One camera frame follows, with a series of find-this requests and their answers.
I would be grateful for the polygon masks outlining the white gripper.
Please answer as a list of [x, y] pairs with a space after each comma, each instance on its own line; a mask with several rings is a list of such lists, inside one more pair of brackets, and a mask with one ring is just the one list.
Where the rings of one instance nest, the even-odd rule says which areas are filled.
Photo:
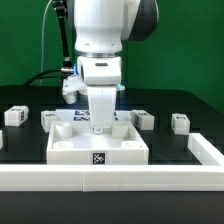
[[91, 126], [96, 134], [112, 126], [117, 86], [121, 82], [121, 58], [77, 59], [79, 74], [87, 87]]

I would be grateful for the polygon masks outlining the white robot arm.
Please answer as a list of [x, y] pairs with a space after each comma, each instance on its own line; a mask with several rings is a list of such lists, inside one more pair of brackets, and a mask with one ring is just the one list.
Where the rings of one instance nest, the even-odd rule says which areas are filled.
[[68, 0], [76, 32], [77, 70], [87, 87], [95, 133], [112, 126], [117, 86], [121, 83], [122, 42], [143, 41], [156, 29], [156, 0]]

